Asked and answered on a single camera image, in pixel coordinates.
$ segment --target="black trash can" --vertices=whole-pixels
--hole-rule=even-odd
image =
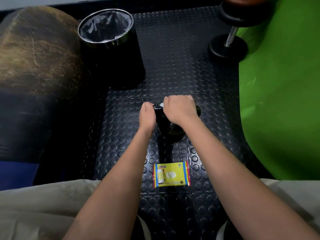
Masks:
[[[88,60],[101,79],[114,89],[139,85],[146,75],[132,15],[120,9],[90,14],[78,26]]]

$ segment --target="yellow packet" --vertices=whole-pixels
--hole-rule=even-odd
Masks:
[[[187,161],[161,163],[153,165],[153,185],[163,186],[190,186],[190,170]]]

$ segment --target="metal rim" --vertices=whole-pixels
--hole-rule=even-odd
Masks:
[[[124,32],[122,35],[120,35],[119,37],[117,37],[116,39],[113,39],[113,40],[94,42],[94,41],[85,40],[84,38],[82,38],[82,36],[80,35],[80,27],[82,26],[82,24],[84,24],[88,19],[92,18],[93,16],[96,16],[97,14],[102,13],[102,12],[106,12],[106,11],[118,11],[118,12],[124,12],[125,14],[128,14],[128,15],[130,16],[130,18],[132,19],[131,25],[129,26],[128,30],[127,30],[126,32]],[[127,11],[125,11],[125,10],[122,10],[122,9],[116,9],[116,8],[103,9],[103,10],[94,12],[94,13],[90,14],[89,16],[86,16],[86,17],[80,22],[80,24],[78,25],[78,36],[79,36],[83,41],[88,42],[88,43],[92,43],[92,44],[104,44],[104,43],[114,42],[114,41],[122,38],[122,37],[125,36],[128,32],[130,32],[130,30],[132,29],[133,25],[134,25],[134,18],[133,18],[133,16],[132,16],[129,12],[127,12]]]

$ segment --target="hand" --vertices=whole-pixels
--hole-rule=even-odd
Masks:
[[[139,130],[144,130],[151,135],[155,126],[156,113],[153,108],[153,104],[150,102],[144,102],[139,114]]]
[[[171,95],[163,100],[163,112],[174,124],[182,127],[185,120],[198,118],[196,104],[191,95]]]

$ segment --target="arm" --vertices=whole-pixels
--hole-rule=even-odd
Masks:
[[[221,204],[244,239],[320,239],[206,128],[191,96],[170,96],[163,103],[168,119],[192,141]]]
[[[140,110],[138,132],[79,211],[63,240],[130,239],[138,212],[147,146],[155,124],[153,106],[146,102]]]

